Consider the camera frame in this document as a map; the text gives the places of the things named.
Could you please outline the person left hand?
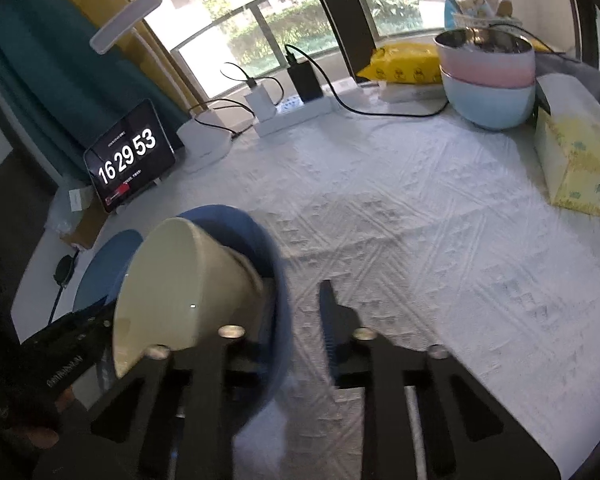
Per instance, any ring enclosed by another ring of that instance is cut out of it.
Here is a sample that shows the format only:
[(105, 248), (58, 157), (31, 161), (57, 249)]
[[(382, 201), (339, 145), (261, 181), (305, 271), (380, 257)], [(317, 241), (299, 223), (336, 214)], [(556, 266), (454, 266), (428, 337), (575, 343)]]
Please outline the person left hand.
[[(62, 395), (55, 401), (55, 411), (61, 415), (76, 400), (73, 388), (66, 389)], [(25, 424), (14, 430), (14, 434), (23, 442), (32, 445), (40, 450), (48, 450), (59, 442), (60, 434), (50, 426), (48, 422), (36, 422), (35, 424)]]

